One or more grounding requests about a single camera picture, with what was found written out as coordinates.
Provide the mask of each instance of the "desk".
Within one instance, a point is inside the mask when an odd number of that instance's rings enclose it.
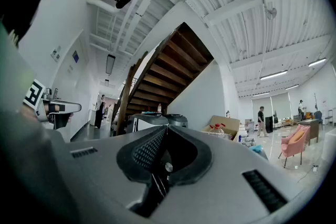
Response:
[[[311,139],[316,138],[316,143],[319,141],[319,120],[304,120],[300,121],[299,124],[310,126],[310,132],[306,137],[309,146]]]

